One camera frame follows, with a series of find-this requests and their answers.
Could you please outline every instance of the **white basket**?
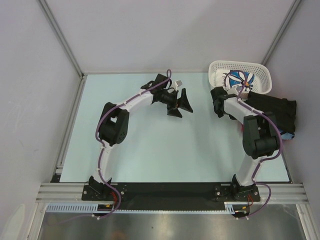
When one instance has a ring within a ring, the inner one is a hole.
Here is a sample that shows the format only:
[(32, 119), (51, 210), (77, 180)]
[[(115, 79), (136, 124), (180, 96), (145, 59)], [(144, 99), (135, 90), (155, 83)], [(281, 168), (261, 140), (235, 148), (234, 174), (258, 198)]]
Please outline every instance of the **white basket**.
[(241, 61), (214, 61), (209, 66), (209, 83), (214, 88), (216, 86), (213, 73), (218, 69), (241, 70), (253, 73), (260, 81), (255, 81), (252, 91), (259, 94), (267, 94), (272, 89), (272, 82), (269, 70), (258, 63), (241, 62)]

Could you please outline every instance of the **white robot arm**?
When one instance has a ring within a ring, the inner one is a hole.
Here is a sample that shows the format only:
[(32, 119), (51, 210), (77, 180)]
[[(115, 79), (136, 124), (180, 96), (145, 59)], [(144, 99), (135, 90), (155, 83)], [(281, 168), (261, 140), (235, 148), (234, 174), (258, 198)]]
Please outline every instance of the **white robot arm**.
[(256, 176), (261, 159), (272, 155), (280, 147), (276, 130), (261, 115), (267, 116), (274, 123), (276, 118), (271, 112), (253, 112), (250, 110), (252, 108), (235, 94), (228, 95), (223, 87), (212, 89), (211, 96), (214, 112), (219, 118), (229, 115), (243, 124), (242, 145), (246, 155), (239, 171), (233, 176), (232, 183), (237, 185), (237, 191), (248, 190), (254, 185), (252, 177)]
[[(108, 102), (105, 104), (101, 118), (104, 118), (98, 127), (98, 138), (103, 142), (104, 151), (100, 157), (100, 166), (96, 169), (89, 179), (89, 185), (92, 186), (97, 192), (103, 191), (103, 181), (99, 175), (99, 170), (103, 178), (110, 182), (112, 179), (112, 167), (110, 167), (109, 156), (112, 150), (125, 139), (128, 131), (129, 117), (138, 109), (151, 105), (155, 102), (161, 102), (167, 105), (167, 114), (170, 116), (182, 118), (179, 111), (183, 109), (187, 112), (193, 113), (191, 108), (186, 89), (181, 90), (181, 97), (178, 98), (178, 87), (182, 85), (181, 81), (173, 82), (172, 86), (166, 88), (168, 85), (168, 77), (158, 74), (154, 81), (150, 81), (141, 87), (138, 94), (118, 104)], [(115, 106), (108, 116), (105, 116), (108, 111)]]

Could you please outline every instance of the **purple cable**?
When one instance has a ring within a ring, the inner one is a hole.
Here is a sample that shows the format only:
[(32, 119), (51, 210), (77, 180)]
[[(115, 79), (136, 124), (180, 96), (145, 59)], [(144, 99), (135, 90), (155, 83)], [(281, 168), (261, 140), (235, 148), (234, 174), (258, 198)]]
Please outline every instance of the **purple cable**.
[[(138, 94), (134, 95), (133, 97), (131, 97), (130, 99), (128, 99), (128, 100), (126, 101), (126, 103), (130, 103), (130, 102), (131, 102), (132, 100), (134, 100), (135, 98), (140, 97), (141, 95), (143, 95), (143, 94), (145, 94), (145, 93), (147, 93), (147, 92), (150, 92), (151, 90), (153, 90), (153, 89), (161, 86), (162, 84), (167, 83), (167, 82), (171, 79), (171, 75), (172, 75), (172, 72), (171, 72), (170, 69), (168, 69), (168, 70), (166, 71), (166, 76), (167, 76), (167, 79), (166, 79), (166, 80), (164, 80), (164, 81), (156, 84), (155, 86), (150, 87), (149, 89), (147, 89), (147, 90), (145, 90), (145, 91), (143, 91), (143, 92), (141, 92), (141, 93), (138, 93)], [(111, 212), (109, 212), (107, 215), (104, 215), (104, 216), (100, 217), (100, 219), (107, 218), (109, 215), (111, 215), (114, 211), (116, 211), (116, 210), (119, 208), (119, 206), (120, 206), (120, 204), (121, 204), (121, 195), (120, 195), (119, 191), (118, 191), (117, 189), (115, 189), (113, 186), (111, 186), (109, 183), (107, 183), (107, 181), (106, 181), (106, 180), (104, 179), (104, 177), (102, 176), (102, 173), (101, 173), (101, 160), (102, 160), (103, 153), (104, 153), (104, 151), (105, 151), (104, 147), (105, 147), (106, 145), (105, 145), (105, 143), (104, 143), (101, 139), (99, 139), (99, 129), (100, 129), (100, 126), (101, 126), (101, 124), (103, 123), (103, 121), (106, 119), (106, 117), (107, 117), (112, 111), (114, 111), (114, 110), (116, 110), (116, 109), (118, 109), (118, 108), (121, 108), (121, 107), (123, 107), (124, 105), (125, 105), (125, 103), (121, 103), (121, 104), (119, 104), (119, 105), (114, 106), (114, 107), (111, 108), (109, 111), (107, 111), (106, 114), (103, 115), (103, 117), (100, 119), (100, 121), (99, 121), (99, 123), (98, 123), (98, 125), (97, 125), (97, 127), (96, 127), (96, 130), (95, 130), (95, 139), (96, 139), (98, 142), (100, 142), (100, 143), (102, 144), (102, 146), (103, 146), (103, 148), (101, 149), (101, 152), (100, 152), (99, 160), (98, 160), (98, 174), (99, 174), (102, 182), (103, 182), (105, 185), (107, 185), (107, 187), (111, 188), (113, 191), (116, 192), (116, 194), (118, 195), (118, 199), (119, 199), (118, 204), (116, 205), (116, 207), (115, 207)]]
[(254, 109), (253, 107), (249, 106), (248, 104), (246, 104), (245, 102), (243, 102), (241, 99), (239, 99), (239, 98), (241, 97), (241, 93), (242, 93), (242, 91), (244, 90), (244, 88), (245, 88), (245, 86), (246, 86), (246, 83), (247, 83), (247, 81), (248, 81), (248, 77), (245, 75), (245, 73), (244, 73), (243, 71), (239, 71), (239, 72), (243, 73), (243, 75), (244, 75), (244, 83), (243, 83), (243, 85), (242, 85), (242, 87), (241, 87), (241, 89), (240, 89), (240, 91), (239, 91), (239, 93), (238, 93), (238, 96), (237, 96), (237, 100), (238, 100), (238, 101), (237, 101), (237, 102), (238, 102), (241, 106), (243, 106), (243, 107), (245, 107), (246, 109), (248, 109), (249, 111), (251, 111), (251, 112), (253, 112), (253, 113), (255, 113), (255, 114), (263, 117), (265, 120), (267, 120), (267, 121), (272, 125), (272, 127), (274, 128), (274, 130), (275, 130), (275, 132), (276, 132), (276, 135), (277, 135), (277, 137), (278, 137), (278, 140), (279, 140), (279, 145), (280, 145), (280, 146), (279, 146), (279, 151), (278, 151), (278, 153), (277, 153), (275, 156), (263, 158), (262, 160), (260, 160), (259, 163), (258, 163), (258, 165), (256, 166), (256, 168), (255, 168), (254, 171), (253, 171), (253, 174), (252, 174), (252, 176), (251, 176), (251, 179), (252, 179), (253, 183), (256, 184), (256, 185), (262, 185), (262, 186), (267, 187), (267, 188), (269, 189), (269, 195), (268, 195), (265, 203), (262, 205), (262, 207), (260, 207), (257, 211), (255, 211), (255, 212), (253, 212), (253, 213), (251, 213), (251, 214), (249, 214), (249, 215), (247, 216), (247, 217), (250, 217), (250, 216), (253, 216), (253, 215), (257, 214), (258, 212), (260, 212), (262, 209), (264, 209), (264, 208), (267, 206), (267, 204), (268, 204), (268, 202), (269, 202), (269, 200), (270, 200), (270, 198), (271, 198), (271, 194), (272, 194), (271, 188), (270, 188), (270, 186), (269, 186), (268, 184), (263, 183), (263, 182), (256, 182), (256, 181), (255, 181), (255, 177), (256, 177), (256, 175), (257, 175), (257, 173), (258, 173), (258, 170), (259, 170), (259, 168), (260, 168), (260, 166), (261, 166), (261, 164), (262, 164), (263, 162), (276, 159), (277, 157), (279, 157), (279, 156), (281, 155), (281, 152), (282, 152), (282, 150), (283, 150), (283, 143), (282, 143), (281, 134), (280, 134), (280, 132), (279, 132), (279, 130), (278, 130), (278, 127), (275, 125), (275, 123), (274, 123), (269, 117), (267, 117), (266, 115), (264, 115), (264, 114), (262, 114), (261, 112), (257, 111), (257, 110)]

